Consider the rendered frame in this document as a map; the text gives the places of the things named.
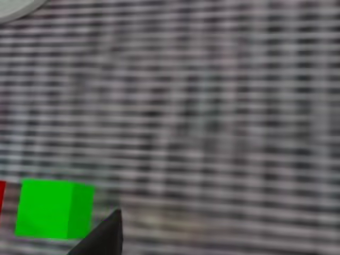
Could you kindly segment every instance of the white plate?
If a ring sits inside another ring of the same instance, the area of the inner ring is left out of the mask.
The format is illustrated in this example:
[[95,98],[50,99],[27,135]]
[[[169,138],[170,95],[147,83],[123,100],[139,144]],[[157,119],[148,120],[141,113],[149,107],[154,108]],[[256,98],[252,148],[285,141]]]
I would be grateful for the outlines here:
[[0,0],[0,23],[21,18],[37,8],[47,0]]

